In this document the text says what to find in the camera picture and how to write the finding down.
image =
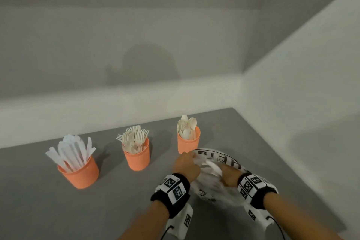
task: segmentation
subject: white plastic bag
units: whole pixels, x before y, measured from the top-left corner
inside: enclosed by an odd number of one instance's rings
[[[207,200],[212,204],[226,209],[227,207],[243,206],[248,216],[265,231],[267,226],[273,224],[271,215],[266,210],[258,210],[248,204],[236,187],[225,187],[220,181],[222,171],[218,163],[222,162],[230,165],[243,173],[249,171],[241,166],[231,156],[214,149],[201,148],[193,152],[197,154],[194,163],[201,168],[201,173],[195,181],[191,183],[191,190],[201,199]]]

